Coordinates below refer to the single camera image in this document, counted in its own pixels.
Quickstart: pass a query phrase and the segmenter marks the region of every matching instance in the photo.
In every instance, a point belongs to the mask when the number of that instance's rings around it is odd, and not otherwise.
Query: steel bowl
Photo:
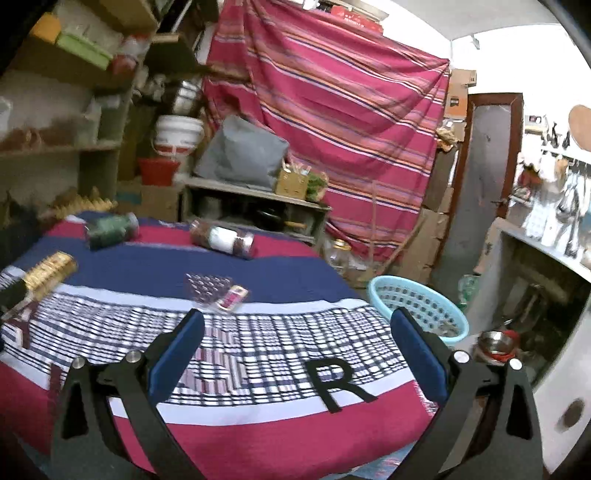
[[[478,346],[486,354],[508,355],[515,350],[517,342],[503,332],[492,330],[480,334],[478,337]]]

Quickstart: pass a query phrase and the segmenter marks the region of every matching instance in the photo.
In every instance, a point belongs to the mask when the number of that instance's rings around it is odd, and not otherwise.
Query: metal screw
[[[72,368],[82,368],[86,364],[86,358],[83,356],[77,356],[74,361],[72,362]]]
[[[521,363],[521,361],[519,359],[512,358],[511,360],[509,360],[509,366],[513,370],[521,370],[521,367],[523,367],[523,364]]]
[[[470,355],[468,355],[464,350],[453,352],[453,357],[459,364],[466,364],[470,361]]]
[[[142,359],[142,352],[140,352],[139,350],[132,350],[128,352],[127,355],[125,355],[125,359],[130,364],[135,364]]]

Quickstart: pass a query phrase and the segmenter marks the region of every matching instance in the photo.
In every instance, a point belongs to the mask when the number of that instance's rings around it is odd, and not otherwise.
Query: wooden stick
[[[392,263],[394,263],[394,261],[396,260],[396,258],[400,254],[400,252],[402,252],[402,250],[404,250],[406,248],[408,243],[415,237],[415,235],[417,234],[419,229],[422,227],[424,221],[425,221],[425,217],[423,215],[421,215],[418,219],[418,222],[414,226],[414,228],[411,230],[411,232],[408,234],[408,236],[404,239],[404,242],[402,242],[399,245],[399,247],[392,253],[392,255],[390,255],[390,257],[378,268],[378,270],[376,272],[377,277],[379,277],[380,275],[383,275],[384,272],[388,269],[388,267]]]
[[[375,240],[375,224],[376,224],[376,193],[375,180],[371,183],[371,235],[369,237],[369,268],[374,270],[374,240]]]

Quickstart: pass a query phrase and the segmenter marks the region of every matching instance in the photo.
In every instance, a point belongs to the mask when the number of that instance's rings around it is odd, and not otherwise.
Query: white bucket
[[[203,122],[190,116],[161,115],[156,121],[152,146],[158,155],[190,155],[203,139]]]

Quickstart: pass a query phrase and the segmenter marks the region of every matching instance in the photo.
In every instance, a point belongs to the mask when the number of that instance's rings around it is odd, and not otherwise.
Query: bed
[[[96,215],[57,224],[0,277],[6,284],[56,251],[79,266],[31,316],[28,348],[18,327],[2,327],[0,414],[34,449],[49,452],[56,395],[75,357],[107,363],[145,350],[193,307],[205,313],[206,337],[158,409],[210,480],[347,472],[408,450],[429,424],[434,404],[387,322],[308,246],[258,233],[254,258],[243,260],[192,245],[186,225],[142,220],[134,241],[91,252],[84,223]],[[195,304],[188,274],[231,278],[249,295],[232,314],[209,310]],[[329,413],[304,365],[324,357],[346,360],[353,383],[377,400],[334,391],[342,409]],[[319,373],[329,380],[342,370]],[[121,401],[111,409],[130,457],[150,469]]]

